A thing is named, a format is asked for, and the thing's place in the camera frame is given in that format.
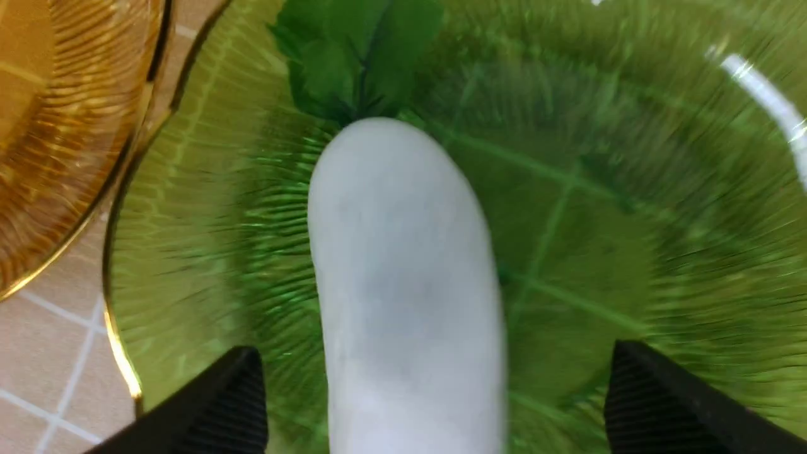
green glass plate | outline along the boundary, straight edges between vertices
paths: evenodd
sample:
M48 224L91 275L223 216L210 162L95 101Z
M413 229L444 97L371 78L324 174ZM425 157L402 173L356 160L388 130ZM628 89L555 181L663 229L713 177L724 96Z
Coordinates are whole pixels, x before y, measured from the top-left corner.
M396 115L443 144L491 227L509 451L608 451L618 338L807 436L807 3L442 3ZM327 389L307 191L340 127L292 99L267 29L282 4L232 0L199 38L116 205L106 281L143 410L257 345L274 452L314 454Z

white radish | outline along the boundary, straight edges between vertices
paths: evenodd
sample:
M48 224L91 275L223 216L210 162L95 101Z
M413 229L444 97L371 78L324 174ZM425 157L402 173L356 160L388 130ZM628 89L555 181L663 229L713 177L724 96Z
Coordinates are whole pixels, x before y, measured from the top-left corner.
M470 185L429 136L362 120L325 149L308 228L332 454L498 454L504 327Z

glass plate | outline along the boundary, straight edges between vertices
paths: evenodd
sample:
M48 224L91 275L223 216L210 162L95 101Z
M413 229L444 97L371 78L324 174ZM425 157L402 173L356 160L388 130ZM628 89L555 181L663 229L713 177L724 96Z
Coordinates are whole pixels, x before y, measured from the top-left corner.
M0 8L0 299L88 221L132 141L163 0Z
M339 127L295 106L266 26L282 4L232 0L200 36L116 203L108 312L142 410L253 344L273 452L312 454L328 429L307 190ZM509 451L608 451L618 338L806 436L807 3L442 4L398 117L443 144L491 227Z

gold rim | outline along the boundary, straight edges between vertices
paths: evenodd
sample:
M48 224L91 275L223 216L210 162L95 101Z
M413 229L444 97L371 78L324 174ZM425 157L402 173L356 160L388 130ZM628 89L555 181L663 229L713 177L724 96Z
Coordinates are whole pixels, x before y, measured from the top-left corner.
M154 61L156 58L159 58L162 54L163 48L165 47L165 40L163 39L164 34L167 32L166 30L166 21L165 17L169 15L171 10L171 2L173 0L164 0L162 2L162 11L160 11L161 17L159 18L160 22L160 30L158 31L158 38L157 43L155 44L154 54L152 55L152 64L151 67L154 67ZM95 219L98 215L98 210L101 206L107 202L107 197L111 196L113 192L112 189L119 183L121 176L123 175L123 169L125 168L130 155L132 154L132 150L134 149L138 136L140 135L141 127L143 124L143 120L145 118L145 114L147 112L147 106L151 103L151 95L153 91L153 83L154 77L152 75L152 71L146 76L146 83L141 93L141 102L140 106L137 110L137 117L135 119L134 126L132 130L127 135L126 141L123 144L123 148L120 150L118 157L115 159L115 164L110 169L110 173L107 176L107 180L101 186L101 189L98 191L98 194L93 199L90 206L87 208L85 213L80 218L79 222L73 228L70 233L68 233L62 242L56 247L56 250L48 257L47 260L43 261L37 267L32 268L28 273L26 273L23 277L17 279L11 286L8 288L0 291L0 304L5 301L9 296L14 295L20 289L25 287L29 282L35 279L38 275L42 274L43 271L47 267L49 267L53 262L56 262L62 254L81 236L81 233L90 224L91 221Z
M221 5L219 5L215 10L213 10L210 17L208 17L204 24L199 29L199 33L197 34L196 38L194 39L194 43L190 47L190 51L188 52L185 61L182 63L182 70L179 74L179 79L177 82L177 88L172 96L171 103L169 104L168 111L163 115L155 124L149 134L145 137L137 137L137 141L132 146L132 159L129 162L129 165L121 172L122 176L120 178L120 185L118 187L118 191L115 194L115 198L112 201L112 207L110 209L109 215L109 222L107 223L107 231L104 238L104 248L103 248L103 259L102 259L102 284L103 284L103 299L104 299L104 323L107 326L107 337L109 338L109 342L112 346L112 355L115 357L115 362L118 365L118 369L120 370L121 376L126 381L126 386L129 388L129 394L132 396L132 400L134 403L134 412L135 417L139 418L143 415L143 387L140 383L140 378L135 371L134 365L132 361L129 359L129 355L126 353L126 349L123 346L123 341L120 338L120 332L118 329L118 323L115 319L115 313L111 309L111 255L112 255L112 246L115 243L114 240L114 233L115 227L118 224L118 220L120 218L121 208L123 207L123 200L126 198L126 194L128 191L129 186L132 184L132 180L134 179L135 175L137 174L137 169L140 167L140 164L145 157L149 146L152 144L154 139L159 134L160 130L162 129L165 122L172 116L174 112L176 112L177 107L179 105L179 101L182 98L182 93L185 90L185 85L188 80L188 74L190 72L190 68L193 66L193 62L196 59L196 55L199 53L199 50L202 47L202 44L205 42L205 38L210 33L210 30L213 28L215 22L221 16L221 13L227 9L231 0L225 0ZM154 84L162 79L163 73L165 71L165 61L167 61L168 56L168 49L170 48L171 42L176 38L176 31L174 28L175 25L175 9L173 0L165 0L165 9L164 15L167 20L163 21L163 26L165 30L168 32L166 39L164 40L163 44L164 47L160 49L160 52L155 53L155 61L154 63L159 65L159 69L157 66L153 66L155 68L154 78L152 83L149 85L150 88L153 88ZM148 100L148 111L151 110L153 107L153 97L149 97Z

green leaf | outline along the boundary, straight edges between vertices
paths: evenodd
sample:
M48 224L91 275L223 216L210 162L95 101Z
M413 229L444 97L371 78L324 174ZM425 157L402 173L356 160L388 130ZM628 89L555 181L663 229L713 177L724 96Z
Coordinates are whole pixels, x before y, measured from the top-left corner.
M325 8L319 0L290 0L283 5L275 25L267 25L280 52L300 61L303 48L324 39Z
M348 124L397 115L442 16L437 0L289 0L270 30L297 108Z

